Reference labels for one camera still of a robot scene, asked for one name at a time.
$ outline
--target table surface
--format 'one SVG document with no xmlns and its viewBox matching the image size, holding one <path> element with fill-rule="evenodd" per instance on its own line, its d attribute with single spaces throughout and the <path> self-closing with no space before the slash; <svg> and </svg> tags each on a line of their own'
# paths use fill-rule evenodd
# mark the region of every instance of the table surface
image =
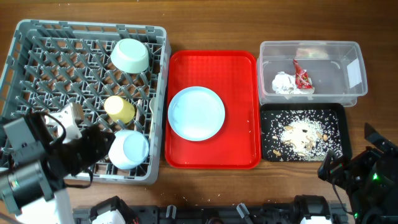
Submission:
<svg viewBox="0 0 398 224">
<path fill-rule="evenodd" d="M 368 94 L 346 109 L 354 156 L 369 145 L 365 122 L 398 143 L 398 1 L 106 1 L 39 0 L 0 3 L 0 62 L 5 62 L 21 19 L 162 26 L 173 52 L 183 49 L 247 50 L 255 57 L 265 40 L 352 40 L 361 46 Z M 290 202 L 295 195 L 336 200 L 317 177 L 319 162 L 266 162 L 253 170 L 180 170 L 161 158 L 151 186 L 98 184 L 69 189 L 73 208 L 118 195 L 129 205 L 233 205 Z M 345 203 L 347 196 L 338 191 Z M 6 213 L 1 203 L 0 211 Z"/>
</svg>

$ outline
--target plate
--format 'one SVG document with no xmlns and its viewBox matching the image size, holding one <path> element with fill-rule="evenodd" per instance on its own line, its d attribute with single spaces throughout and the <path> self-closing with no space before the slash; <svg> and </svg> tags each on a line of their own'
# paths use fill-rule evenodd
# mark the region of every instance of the plate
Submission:
<svg viewBox="0 0 398 224">
<path fill-rule="evenodd" d="M 189 141 L 203 141 L 222 127 L 225 108 L 219 96 L 200 86 L 178 92 L 169 105 L 168 119 L 173 131 Z"/>
</svg>

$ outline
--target red wrapper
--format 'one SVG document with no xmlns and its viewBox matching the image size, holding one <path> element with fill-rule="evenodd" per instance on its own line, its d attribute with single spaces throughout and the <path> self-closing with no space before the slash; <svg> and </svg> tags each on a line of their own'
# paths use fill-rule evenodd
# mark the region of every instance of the red wrapper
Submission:
<svg viewBox="0 0 398 224">
<path fill-rule="evenodd" d="M 293 64 L 296 69 L 296 85 L 297 88 L 304 88 L 304 89 L 309 89 L 313 88 L 310 81 L 308 80 L 308 74 L 307 71 L 302 69 L 299 66 L 299 63 L 297 63 L 296 60 L 293 59 Z"/>
</svg>

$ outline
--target white bowl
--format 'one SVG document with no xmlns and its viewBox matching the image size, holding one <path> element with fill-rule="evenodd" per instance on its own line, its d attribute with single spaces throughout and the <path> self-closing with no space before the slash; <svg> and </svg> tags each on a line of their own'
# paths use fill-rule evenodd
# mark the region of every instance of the white bowl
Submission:
<svg viewBox="0 0 398 224">
<path fill-rule="evenodd" d="M 108 156 L 118 169 L 133 169 L 147 159 L 149 143 L 142 133 L 121 130 L 115 136 Z"/>
<path fill-rule="evenodd" d="M 111 61 L 121 71 L 140 73 L 149 66 L 147 47 L 134 39 L 122 39 L 111 53 Z"/>
</svg>

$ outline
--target red tray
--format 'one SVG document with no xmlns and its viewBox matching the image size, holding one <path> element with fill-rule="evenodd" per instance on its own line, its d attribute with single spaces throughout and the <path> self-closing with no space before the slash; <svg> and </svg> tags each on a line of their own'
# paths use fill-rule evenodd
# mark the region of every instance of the red tray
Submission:
<svg viewBox="0 0 398 224">
<path fill-rule="evenodd" d="M 167 105 L 184 88 L 203 86 L 223 101 L 225 121 L 213 137 L 188 141 L 166 124 L 165 156 L 176 168 L 252 169 L 261 160 L 256 59 L 245 51 L 183 50 L 170 59 Z"/>
</svg>

